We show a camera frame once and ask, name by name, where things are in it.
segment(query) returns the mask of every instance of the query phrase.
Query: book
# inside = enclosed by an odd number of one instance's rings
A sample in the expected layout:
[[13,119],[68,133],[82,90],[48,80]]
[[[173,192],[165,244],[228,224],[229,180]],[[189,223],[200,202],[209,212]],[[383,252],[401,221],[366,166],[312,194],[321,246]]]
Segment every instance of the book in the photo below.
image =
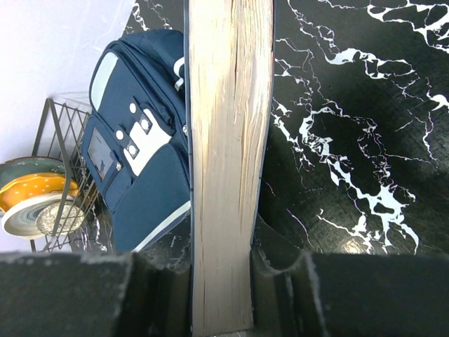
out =
[[189,0],[193,336],[253,327],[250,245],[273,82],[273,0]]

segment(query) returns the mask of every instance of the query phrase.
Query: backpack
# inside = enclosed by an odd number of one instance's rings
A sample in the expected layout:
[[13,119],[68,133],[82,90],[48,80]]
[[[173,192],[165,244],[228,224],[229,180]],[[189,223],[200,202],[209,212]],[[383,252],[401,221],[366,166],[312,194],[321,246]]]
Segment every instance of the backpack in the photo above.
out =
[[93,73],[81,153],[111,213],[116,251],[139,251],[190,210],[183,34],[108,45]]

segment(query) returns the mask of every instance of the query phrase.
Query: backpack pocket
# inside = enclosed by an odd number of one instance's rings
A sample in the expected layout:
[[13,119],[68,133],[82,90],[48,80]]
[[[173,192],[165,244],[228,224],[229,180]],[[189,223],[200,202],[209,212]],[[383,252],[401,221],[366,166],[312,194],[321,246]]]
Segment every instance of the backpack pocket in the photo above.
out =
[[116,208],[116,250],[139,251],[175,227],[188,210],[186,163],[169,143],[154,154]]
[[111,212],[133,183],[130,172],[119,159],[118,150],[110,130],[100,119],[91,115],[86,124],[81,152]]

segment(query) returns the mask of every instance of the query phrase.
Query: metal wire rack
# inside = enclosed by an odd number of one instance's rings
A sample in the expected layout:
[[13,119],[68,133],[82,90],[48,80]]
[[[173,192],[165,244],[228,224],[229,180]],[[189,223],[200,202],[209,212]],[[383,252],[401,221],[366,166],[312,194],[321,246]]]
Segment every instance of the metal wire rack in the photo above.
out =
[[[30,240],[33,252],[67,250],[69,247],[70,250],[79,251],[113,250],[111,235],[110,244],[100,242],[100,228],[111,228],[112,224],[81,156],[80,146],[89,114],[90,106],[76,101],[57,103],[52,98],[45,101],[32,156],[62,160],[65,185],[53,229],[45,236],[42,249],[37,249],[36,242]],[[74,197],[69,195],[71,181],[78,185],[78,192]],[[89,240],[93,240],[93,246],[97,246],[97,249],[89,249],[92,246]]]

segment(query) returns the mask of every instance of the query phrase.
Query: plate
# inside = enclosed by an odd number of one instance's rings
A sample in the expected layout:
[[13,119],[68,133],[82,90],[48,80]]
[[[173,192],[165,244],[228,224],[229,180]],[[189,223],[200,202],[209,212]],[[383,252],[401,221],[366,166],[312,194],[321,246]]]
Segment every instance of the plate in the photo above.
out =
[[38,215],[48,206],[60,201],[62,193],[32,197],[11,207],[1,219],[5,232],[16,237],[32,240],[44,236],[37,228]]
[[6,161],[0,164],[0,189],[16,178],[43,172],[64,174],[64,163],[48,157],[24,157]]
[[[0,190],[0,209],[4,212],[31,197],[62,193],[65,176],[60,173],[33,173],[14,179]],[[72,181],[69,194],[76,196],[78,185]]]
[[[37,216],[36,226],[45,235],[51,235],[53,233],[59,208],[60,202],[55,202],[46,207]],[[62,214],[57,233],[67,235],[80,228],[83,222],[84,212],[78,206],[73,205],[72,202],[66,202],[62,207]]]

